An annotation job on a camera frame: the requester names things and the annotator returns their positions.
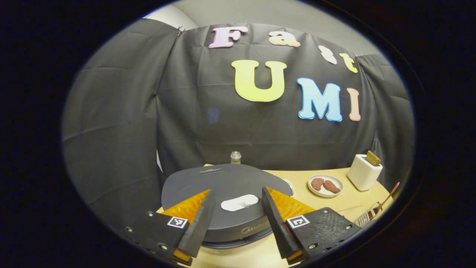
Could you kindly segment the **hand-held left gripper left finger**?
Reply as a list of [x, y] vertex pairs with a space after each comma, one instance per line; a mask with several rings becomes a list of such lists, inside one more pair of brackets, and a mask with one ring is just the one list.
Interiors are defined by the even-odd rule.
[[161, 213], [139, 217], [119, 232], [151, 254], [190, 266], [204, 241], [214, 207], [215, 195], [208, 189]]

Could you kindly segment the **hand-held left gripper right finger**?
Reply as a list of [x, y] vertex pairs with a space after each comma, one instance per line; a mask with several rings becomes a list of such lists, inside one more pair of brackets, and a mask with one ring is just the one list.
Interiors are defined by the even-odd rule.
[[262, 188], [261, 202], [279, 254], [289, 265], [331, 251], [361, 229], [331, 208], [313, 209], [270, 187]]

